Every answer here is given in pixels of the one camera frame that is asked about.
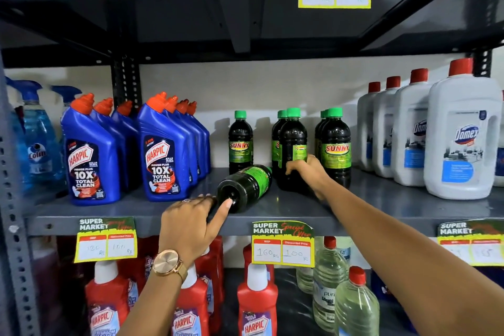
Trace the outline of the rose gold wristwatch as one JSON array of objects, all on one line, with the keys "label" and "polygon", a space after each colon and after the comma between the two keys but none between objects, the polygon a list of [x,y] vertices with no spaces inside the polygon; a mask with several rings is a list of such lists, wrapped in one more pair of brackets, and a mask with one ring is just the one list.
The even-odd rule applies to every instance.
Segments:
[{"label": "rose gold wristwatch", "polygon": [[178,275],[182,282],[187,278],[187,267],[179,253],[173,249],[159,252],[154,258],[151,273],[156,276]]}]

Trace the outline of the blue glass cleaner spray bottle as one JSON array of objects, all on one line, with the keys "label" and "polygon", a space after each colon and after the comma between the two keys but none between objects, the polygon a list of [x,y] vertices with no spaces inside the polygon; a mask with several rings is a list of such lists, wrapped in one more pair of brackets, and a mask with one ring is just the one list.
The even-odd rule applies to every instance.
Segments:
[{"label": "blue glass cleaner spray bottle", "polygon": [[62,97],[63,113],[70,107],[71,103],[76,99],[76,96],[82,94],[79,88],[69,85],[50,85],[49,88]]},{"label": "blue glass cleaner spray bottle", "polygon": [[42,107],[38,91],[42,86],[33,80],[14,80],[6,77],[8,86],[21,93],[27,171],[22,171],[23,192],[35,186],[61,184],[64,168],[60,144],[51,120]]}]

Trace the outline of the group of black green-capped bottles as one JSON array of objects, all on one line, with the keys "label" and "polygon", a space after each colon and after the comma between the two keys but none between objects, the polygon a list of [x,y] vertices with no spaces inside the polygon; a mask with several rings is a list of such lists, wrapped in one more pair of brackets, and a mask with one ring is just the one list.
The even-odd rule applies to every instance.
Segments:
[{"label": "group of black green-capped bottles", "polygon": [[[278,111],[278,121],[272,128],[272,173],[275,180],[279,174],[279,133],[287,121],[286,111],[287,109]],[[351,132],[348,125],[342,121],[342,116],[343,110],[340,107],[321,111],[321,121],[316,126],[314,135],[314,155],[332,180],[349,188],[352,166]],[[229,130],[228,147],[231,174],[253,165],[253,131],[246,122],[245,111],[235,111],[235,122]]]}]

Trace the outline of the person's right forearm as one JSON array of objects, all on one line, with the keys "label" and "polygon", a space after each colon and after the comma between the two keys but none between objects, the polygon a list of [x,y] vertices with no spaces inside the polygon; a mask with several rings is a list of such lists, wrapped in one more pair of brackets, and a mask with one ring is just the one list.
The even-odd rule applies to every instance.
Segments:
[{"label": "person's right forearm", "polygon": [[420,336],[504,336],[504,289],[333,180],[316,191]]}]

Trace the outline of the clear red-capped liquid bottle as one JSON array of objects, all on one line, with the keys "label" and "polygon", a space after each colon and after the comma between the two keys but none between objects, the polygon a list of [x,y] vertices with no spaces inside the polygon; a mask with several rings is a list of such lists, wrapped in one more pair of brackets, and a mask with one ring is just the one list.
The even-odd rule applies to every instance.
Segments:
[{"label": "clear red-capped liquid bottle", "polygon": [[366,272],[349,268],[348,279],[335,291],[335,336],[379,336],[380,304],[366,285]]},{"label": "clear red-capped liquid bottle", "polygon": [[312,284],[312,310],[316,324],[328,333],[335,327],[335,293],[348,279],[349,265],[337,250],[334,236],[324,237],[324,246],[316,252]]},{"label": "clear red-capped liquid bottle", "polygon": [[336,237],[336,249],[337,252],[350,264],[351,257],[351,247],[353,241],[350,237],[337,236]]},{"label": "clear red-capped liquid bottle", "polygon": [[297,267],[296,282],[299,289],[309,295],[312,295],[313,289],[313,268]]}]

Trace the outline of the person's left forearm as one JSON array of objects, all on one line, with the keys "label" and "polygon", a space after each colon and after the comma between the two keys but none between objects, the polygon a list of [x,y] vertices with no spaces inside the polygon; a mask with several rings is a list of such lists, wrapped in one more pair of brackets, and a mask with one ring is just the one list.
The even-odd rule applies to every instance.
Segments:
[{"label": "person's left forearm", "polygon": [[184,282],[180,272],[187,272],[183,264],[169,274],[150,272],[139,299],[117,336],[168,336]]}]

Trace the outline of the group of blue cleaner bottles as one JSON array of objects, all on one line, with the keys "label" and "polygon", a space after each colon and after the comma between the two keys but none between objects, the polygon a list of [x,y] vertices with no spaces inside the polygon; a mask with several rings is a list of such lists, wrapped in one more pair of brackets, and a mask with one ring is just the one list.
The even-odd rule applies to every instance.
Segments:
[{"label": "group of blue cleaner bottles", "polygon": [[162,91],[132,117],[132,101],[75,98],[60,121],[72,203],[111,204],[139,188],[151,202],[188,198],[208,173],[209,151],[186,107]]}]

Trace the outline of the person's right hand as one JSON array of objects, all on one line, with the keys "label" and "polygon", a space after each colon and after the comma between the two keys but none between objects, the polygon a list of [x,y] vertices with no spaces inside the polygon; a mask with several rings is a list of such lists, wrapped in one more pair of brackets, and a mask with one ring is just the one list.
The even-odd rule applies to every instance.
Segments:
[{"label": "person's right hand", "polygon": [[306,160],[313,160],[313,172],[309,175],[300,175],[310,190],[319,200],[330,202],[334,200],[336,183],[325,172],[319,160],[314,155],[308,155]]}]

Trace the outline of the group of red cleaner bottles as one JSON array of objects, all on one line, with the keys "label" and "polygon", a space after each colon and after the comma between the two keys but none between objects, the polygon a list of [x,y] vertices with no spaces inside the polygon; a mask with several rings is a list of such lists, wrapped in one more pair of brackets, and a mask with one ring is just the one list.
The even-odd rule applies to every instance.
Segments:
[{"label": "group of red cleaner bottles", "polygon": [[[217,299],[210,299],[212,278],[216,272],[210,248],[187,268],[173,312],[170,336],[212,336]],[[278,288],[269,272],[269,264],[249,263],[245,281],[237,289],[238,336],[276,336]],[[113,279],[86,286],[86,295],[94,295],[90,311],[91,336],[117,336],[122,318],[129,314],[129,280],[113,268]]]}]

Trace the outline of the white red-capped cleaner bottle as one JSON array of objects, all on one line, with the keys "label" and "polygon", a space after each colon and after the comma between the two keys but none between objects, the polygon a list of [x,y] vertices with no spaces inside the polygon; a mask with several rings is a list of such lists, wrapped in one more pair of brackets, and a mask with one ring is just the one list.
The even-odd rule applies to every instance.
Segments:
[{"label": "white red-capped cleaner bottle", "polygon": [[370,173],[374,172],[372,164],[374,100],[379,92],[381,83],[370,82],[368,92],[357,101],[356,161],[359,169]]},{"label": "white red-capped cleaner bottle", "polygon": [[502,90],[501,125],[497,144],[495,178],[493,186],[504,187],[504,90]]},{"label": "white red-capped cleaner bottle", "polygon": [[391,168],[392,129],[394,124],[395,94],[401,87],[400,76],[390,76],[386,89],[374,99],[372,165],[380,177],[393,179]]},{"label": "white red-capped cleaner bottle", "polygon": [[473,59],[451,61],[448,76],[428,94],[423,178],[433,196],[488,197],[495,178],[502,91],[493,78],[475,77]]},{"label": "white red-capped cleaner bottle", "polygon": [[403,186],[425,186],[425,136],[432,86],[428,76],[427,68],[412,70],[409,84],[394,96],[391,168],[394,181]]}]

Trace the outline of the person's left hand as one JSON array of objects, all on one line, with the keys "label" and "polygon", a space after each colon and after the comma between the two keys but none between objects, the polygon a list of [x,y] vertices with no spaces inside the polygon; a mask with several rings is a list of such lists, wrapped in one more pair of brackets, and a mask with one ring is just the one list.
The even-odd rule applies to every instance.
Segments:
[{"label": "person's left hand", "polygon": [[217,235],[206,235],[207,218],[217,200],[211,195],[176,202],[161,216],[159,252],[177,251],[186,267],[210,246]]}]

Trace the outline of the black green-capped cleaner bottle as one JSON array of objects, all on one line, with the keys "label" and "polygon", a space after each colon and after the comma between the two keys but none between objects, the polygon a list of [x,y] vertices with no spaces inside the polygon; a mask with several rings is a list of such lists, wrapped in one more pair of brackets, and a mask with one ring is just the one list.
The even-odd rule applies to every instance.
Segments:
[{"label": "black green-capped cleaner bottle", "polygon": [[287,121],[282,125],[279,133],[279,174],[277,182],[280,189],[305,195],[308,190],[306,182],[299,172],[294,170],[286,174],[286,164],[289,161],[307,160],[307,131],[302,122],[301,109],[288,108]]},{"label": "black green-capped cleaner bottle", "polygon": [[216,194],[218,205],[231,199],[229,213],[245,212],[269,191],[272,181],[273,173],[270,167],[246,167],[219,183]]}]

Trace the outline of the dark blue packet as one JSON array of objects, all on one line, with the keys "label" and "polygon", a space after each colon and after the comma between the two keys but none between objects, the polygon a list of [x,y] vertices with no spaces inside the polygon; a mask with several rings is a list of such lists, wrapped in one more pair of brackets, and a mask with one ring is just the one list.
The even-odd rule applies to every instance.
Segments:
[{"label": "dark blue packet", "polygon": [[370,288],[380,301],[396,302],[395,296],[388,289],[374,269],[370,273]]}]

